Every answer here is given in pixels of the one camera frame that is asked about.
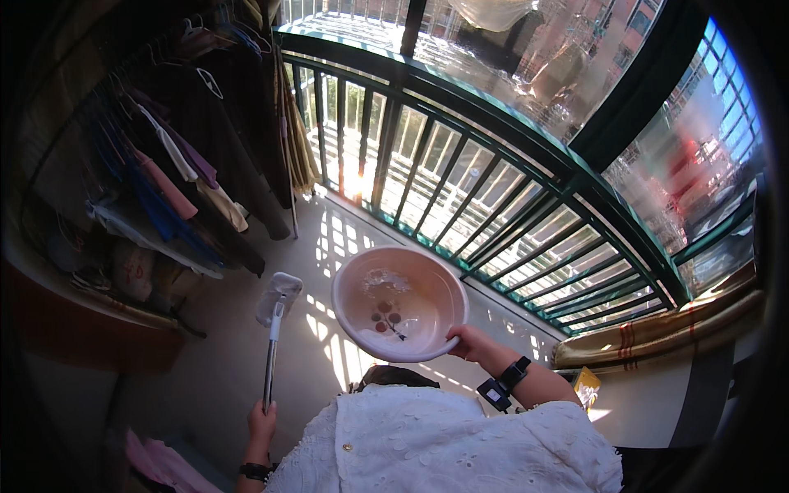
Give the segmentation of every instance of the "person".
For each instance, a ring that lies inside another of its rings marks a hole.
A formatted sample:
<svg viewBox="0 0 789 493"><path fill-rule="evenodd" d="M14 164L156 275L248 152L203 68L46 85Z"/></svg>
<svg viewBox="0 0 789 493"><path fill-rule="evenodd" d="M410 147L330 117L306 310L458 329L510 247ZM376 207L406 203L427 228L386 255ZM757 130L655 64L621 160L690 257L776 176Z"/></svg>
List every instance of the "person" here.
<svg viewBox="0 0 789 493"><path fill-rule="evenodd" d="M454 336L460 341L449 354L478 363L494 379L521 359L477 327L452 327L447 339ZM529 411L488 418L477 399L438 389L415 372L410 381L368 379L392 375L386 368L393 367L371 368L360 392L339 395L313 418L267 483L260 472L271 467L277 407L264 414L258 401L244 458L253 471L239 475L236 492L621 489L619 455L551 370L529 364L514 386L512 397ZM396 370L395 379L410 372Z"/></svg>

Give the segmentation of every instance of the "black watch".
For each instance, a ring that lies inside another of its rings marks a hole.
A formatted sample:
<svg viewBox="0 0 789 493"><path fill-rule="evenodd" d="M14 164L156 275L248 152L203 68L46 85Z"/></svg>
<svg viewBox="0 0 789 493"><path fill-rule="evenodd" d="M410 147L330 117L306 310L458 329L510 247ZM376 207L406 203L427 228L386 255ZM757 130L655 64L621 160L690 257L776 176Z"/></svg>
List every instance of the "black watch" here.
<svg viewBox="0 0 789 493"><path fill-rule="evenodd" d="M274 467L266 467L265 465L247 462L238 468L238 473L247 476L250 480L258 480L268 483L268 478L275 471L275 469L277 469L276 465Z"/></svg>
<svg viewBox="0 0 789 493"><path fill-rule="evenodd" d="M511 364L497 379L488 379L485 383L477 387L477 392L499 411L506 412L512 405L508 397L518 383L526 376L526 367L532 361L523 356L520 360Z"/></svg>
<svg viewBox="0 0 789 493"><path fill-rule="evenodd" d="M529 366L531 362L529 358L522 356L520 360L515 361L501 374L499 377L499 384L501 384L508 395L512 394L512 390L515 386L526 376L526 367Z"/></svg>

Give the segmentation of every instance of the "white lace shirt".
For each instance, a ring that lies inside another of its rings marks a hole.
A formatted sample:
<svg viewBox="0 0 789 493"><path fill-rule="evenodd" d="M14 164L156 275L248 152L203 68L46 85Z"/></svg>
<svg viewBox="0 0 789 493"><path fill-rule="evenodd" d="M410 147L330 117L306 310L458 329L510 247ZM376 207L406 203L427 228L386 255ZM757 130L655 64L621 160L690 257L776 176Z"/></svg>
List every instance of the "white lace shirt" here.
<svg viewBox="0 0 789 493"><path fill-rule="evenodd" d="M622 462L568 401L488 418L472 398L369 385L309 422L266 492L595 491L616 493Z"/></svg>

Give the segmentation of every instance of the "balcony railing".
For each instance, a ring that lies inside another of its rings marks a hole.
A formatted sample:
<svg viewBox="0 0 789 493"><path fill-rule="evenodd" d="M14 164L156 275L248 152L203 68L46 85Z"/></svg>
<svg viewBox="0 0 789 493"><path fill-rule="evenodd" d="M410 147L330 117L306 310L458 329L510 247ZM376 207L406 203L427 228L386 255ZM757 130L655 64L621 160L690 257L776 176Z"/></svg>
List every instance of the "balcony railing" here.
<svg viewBox="0 0 789 493"><path fill-rule="evenodd" d="M326 19L305 14L301 25ZM279 36L323 184L568 335L685 304L676 266L750 214L743 203L675 262L599 174L522 112L380 37L293 26Z"/></svg>

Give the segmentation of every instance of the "black wristband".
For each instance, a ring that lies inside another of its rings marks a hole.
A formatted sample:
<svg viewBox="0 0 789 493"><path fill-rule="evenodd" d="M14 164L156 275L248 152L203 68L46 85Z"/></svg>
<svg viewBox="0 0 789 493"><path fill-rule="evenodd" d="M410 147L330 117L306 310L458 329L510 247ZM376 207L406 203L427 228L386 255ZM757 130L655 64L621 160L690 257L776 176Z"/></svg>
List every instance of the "black wristband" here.
<svg viewBox="0 0 789 493"><path fill-rule="evenodd" d="M265 465L247 462L238 468L238 473L247 476L250 480L258 480L267 483L268 477L274 472L274 469L275 468L266 467Z"/></svg>
<svg viewBox="0 0 789 493"><path fill-rule="evenodd" d="M507 395L512 394L512 390L515 386L526 376L526 367L529 366L531 362L529 358L523 356L520 360L515 361L502 372L499 377L499 383L507 392Z"/></svg>

